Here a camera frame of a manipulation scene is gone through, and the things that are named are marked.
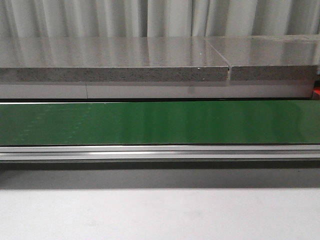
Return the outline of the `grey stone counter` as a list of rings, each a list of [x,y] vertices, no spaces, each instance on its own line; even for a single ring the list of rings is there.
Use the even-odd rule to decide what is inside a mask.
[[[317,35],[4,37],[0,97],[312,99]]]

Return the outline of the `green conveyor belt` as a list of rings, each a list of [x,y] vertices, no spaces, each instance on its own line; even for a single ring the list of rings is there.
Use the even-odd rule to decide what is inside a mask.
[[[317,144],[317,100],[2,104],[0,143]]]

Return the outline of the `red plate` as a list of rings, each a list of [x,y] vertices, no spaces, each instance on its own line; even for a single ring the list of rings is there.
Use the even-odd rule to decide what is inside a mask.
[[[313,100],[320,100],[320,87],[314,87],[312,92],[312,99]]]

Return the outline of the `white pleated curtain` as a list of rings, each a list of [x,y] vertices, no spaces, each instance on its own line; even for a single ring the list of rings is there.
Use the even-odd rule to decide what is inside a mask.
[[[3,37],[313,35],[317,0],[3,0]]]

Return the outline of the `aluminium conveyor frame rail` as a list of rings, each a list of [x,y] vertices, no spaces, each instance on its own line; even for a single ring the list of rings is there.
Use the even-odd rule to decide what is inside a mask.
[[[3,164],[318,161],[319,144],[5,146]]]

